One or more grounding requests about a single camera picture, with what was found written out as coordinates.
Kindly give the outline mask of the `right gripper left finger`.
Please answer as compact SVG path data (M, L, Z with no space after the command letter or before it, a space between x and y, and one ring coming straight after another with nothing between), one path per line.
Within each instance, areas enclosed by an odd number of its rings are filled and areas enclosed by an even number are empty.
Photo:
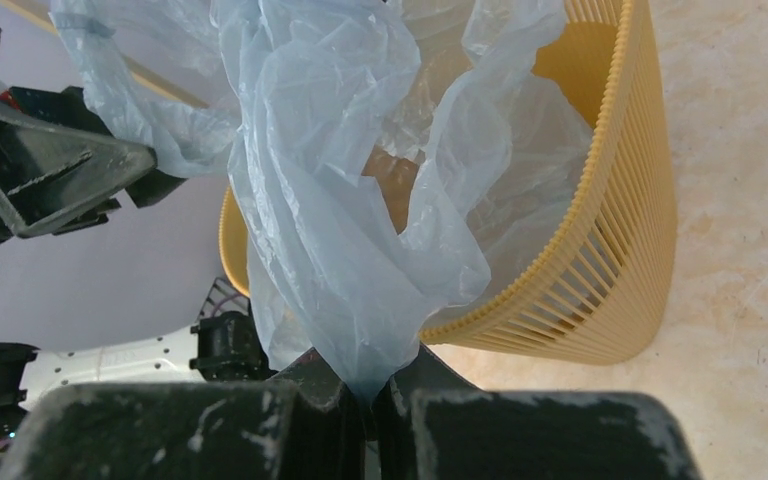
M364 451L351 392L308 351L265 381L55 390L0 479L360 479Z

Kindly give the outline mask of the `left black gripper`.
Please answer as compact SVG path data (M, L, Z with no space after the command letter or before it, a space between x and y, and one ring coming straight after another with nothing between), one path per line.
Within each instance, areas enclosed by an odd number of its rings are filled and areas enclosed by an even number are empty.
M104 224L120 191L144 208L181 185L158 170L152 148L115 138L82 92L0 93L0 245Z

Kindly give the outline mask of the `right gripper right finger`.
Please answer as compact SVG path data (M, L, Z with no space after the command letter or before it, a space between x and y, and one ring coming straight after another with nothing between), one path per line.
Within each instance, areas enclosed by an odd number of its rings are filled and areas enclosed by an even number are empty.
M428 348L373 403L385 479L699 479L657 399L607 391L485 391Z

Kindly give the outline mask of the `yellow mesh trash bin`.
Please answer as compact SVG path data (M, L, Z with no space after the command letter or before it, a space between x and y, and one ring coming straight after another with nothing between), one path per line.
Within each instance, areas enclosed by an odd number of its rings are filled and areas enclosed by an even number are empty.
M675 212L648 6L560 2L566 27L538 51L534 71L558 84L592 131L571 205L523 273L488 302L423 327L419 347L450 343L605 364L635 355L658 329ZM230 186L223 260L250 295L247 238Z

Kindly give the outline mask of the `light blue plastic trash bag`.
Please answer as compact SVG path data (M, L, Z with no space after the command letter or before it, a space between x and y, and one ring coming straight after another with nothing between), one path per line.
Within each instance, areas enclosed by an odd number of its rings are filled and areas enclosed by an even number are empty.
M208 84L123 53L208 101L137 84L86 106L161 171L226 172L248 238L270 365L316 349L371 400L419 331L488 302L567 213L592 131L534 71L560 1L195 1L219 62Z

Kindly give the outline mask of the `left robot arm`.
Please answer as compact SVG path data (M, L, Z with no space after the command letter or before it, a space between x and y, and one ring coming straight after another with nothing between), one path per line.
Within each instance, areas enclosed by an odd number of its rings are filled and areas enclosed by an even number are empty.
M0 89L0 245L105 224L117 193L147 207L179 185L151 148L116 139L78 88ZM196 322L169 334L70 352L0 342L0 460L25 416L60 387L264 378L250 313L245 296L217 279Z

